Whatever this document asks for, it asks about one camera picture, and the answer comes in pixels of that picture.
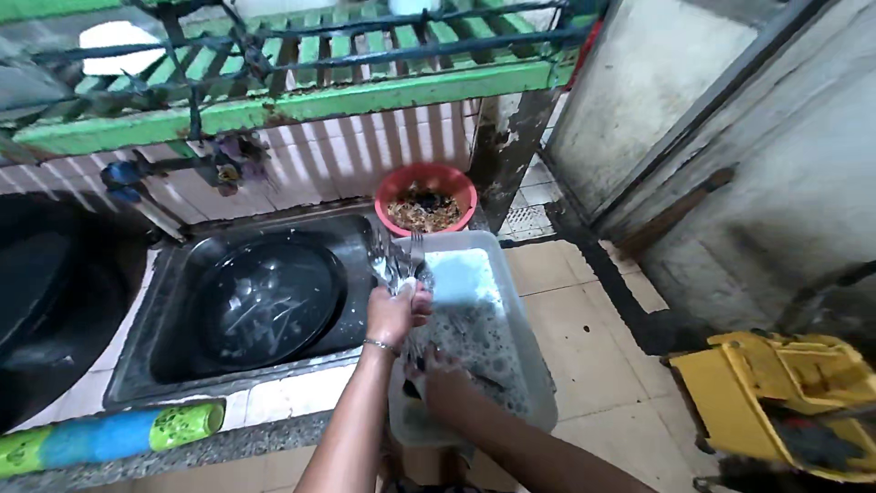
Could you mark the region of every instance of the stainless steel sink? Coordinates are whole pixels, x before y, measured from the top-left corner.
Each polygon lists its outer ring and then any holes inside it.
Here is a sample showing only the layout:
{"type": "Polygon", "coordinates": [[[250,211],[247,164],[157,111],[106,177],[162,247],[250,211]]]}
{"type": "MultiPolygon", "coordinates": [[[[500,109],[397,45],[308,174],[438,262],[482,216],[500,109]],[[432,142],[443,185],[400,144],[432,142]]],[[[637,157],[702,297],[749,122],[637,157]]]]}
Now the stainless steel sink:
{"type": "Polygon", "coordinates": [[[223,397],[259,382],[350,364],[361,352],[365,308],[376,285],[367,256],[376,221],[369,204],[295,218],[244,219],[200,232],[184,246],[163,249],[109,382],[104,406],[109,410],[190,396],[223,397]],[[247,371],[218,367],[201,353],[200,327],[185,315],[194,287],[227,252],[262,235],[290,230],[315,239],[341,261],[346,297],[322,335],[287,361],[247,371]]]}

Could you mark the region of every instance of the red bowl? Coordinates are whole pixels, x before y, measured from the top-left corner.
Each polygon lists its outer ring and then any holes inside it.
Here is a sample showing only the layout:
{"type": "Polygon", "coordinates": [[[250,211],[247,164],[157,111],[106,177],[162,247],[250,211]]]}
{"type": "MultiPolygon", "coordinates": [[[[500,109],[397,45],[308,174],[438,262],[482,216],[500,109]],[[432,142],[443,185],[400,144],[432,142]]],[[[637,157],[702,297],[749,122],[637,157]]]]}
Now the red bowl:
{"type": "Polygon", "coordinates": [[[398,168],[380,182],[374,200],[374,209],[377,210],[380,222],[389,228],[389,231],[398,236],[411,236],[411,232],[392,222],[386,208],[397,200],[403,191],[410,188],[413,182],[419,182],[428,189],[456,199],[463,216],[442,231],[459,231],[469,223],[477,205],[477,192],[469,177],[462,171],[443,164],[418,163],[398,168]]]}

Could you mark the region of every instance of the forearm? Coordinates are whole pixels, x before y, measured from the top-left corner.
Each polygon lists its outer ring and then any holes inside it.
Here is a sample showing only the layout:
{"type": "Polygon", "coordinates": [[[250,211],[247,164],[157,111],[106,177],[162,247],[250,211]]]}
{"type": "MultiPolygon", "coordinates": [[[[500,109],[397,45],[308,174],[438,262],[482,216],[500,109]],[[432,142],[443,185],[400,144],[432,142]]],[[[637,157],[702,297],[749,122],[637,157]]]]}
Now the forearm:
{"type": "Polygon", "coordinates": [[[393,360],[389,351],[364,345],[296,493],[374,491],[393,360]]]}
{"type": "Polygon", "coordinates": [[[524,487],[538,493],[653,493],[595,455],[528,425],[472,391],[448,419],[524,487]]]}

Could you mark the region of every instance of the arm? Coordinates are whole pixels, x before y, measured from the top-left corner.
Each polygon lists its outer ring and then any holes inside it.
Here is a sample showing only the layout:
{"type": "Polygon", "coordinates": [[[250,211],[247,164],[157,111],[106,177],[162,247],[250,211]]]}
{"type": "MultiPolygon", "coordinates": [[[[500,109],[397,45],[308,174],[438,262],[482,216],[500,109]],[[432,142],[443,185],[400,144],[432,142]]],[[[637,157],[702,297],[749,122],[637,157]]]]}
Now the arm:
{"type": "MultiPolygon", "coordinates": [[[[413,325],[426,323],[431,296],[412,286],[390,297],[377,287],[368,301],[365,337],[392,347],[401,347],[413,325]]],[[[356,370],[338,400],[314,456],[310,459],[295,493],[374,491],[378,448],[386,415],[386,387],[395,354],[365,344],[356,370]]]]}
{"type": "Polygon", "coordinates": [[[533,493],[653,493],[621,469],[528,425],[481,395],[464,370],[427,352],[426,373],[407,367],[429,411],[533,493]]]}

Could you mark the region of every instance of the bracelet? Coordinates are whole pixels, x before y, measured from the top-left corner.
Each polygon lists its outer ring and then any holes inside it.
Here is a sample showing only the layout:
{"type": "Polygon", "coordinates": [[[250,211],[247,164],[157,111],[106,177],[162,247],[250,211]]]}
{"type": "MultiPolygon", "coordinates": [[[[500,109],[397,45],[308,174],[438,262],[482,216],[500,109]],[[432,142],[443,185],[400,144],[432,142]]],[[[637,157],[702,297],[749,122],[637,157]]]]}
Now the bracelet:
{"type": "Polygon", "coordinates": [[[363,343],[368,343],[368,344],[373,344],[374,346],[377,346],[377,347],[379,347],[379,348],[381,348],[381,349],[389,349],[390,351],[392,351],[393,354],[395,354],[395,356],[396,356],[397,358],[398,358],[399,356],[401,356],[401,352],[400,352],[398,349],[396,349],[395,347],[392,347],[392,346],[386,344],[385,342],[380,342],[379,340],[374,340],[374,339],[365,339],[365,340],[363,340],[362,342],[363,342],[363,343]]]}

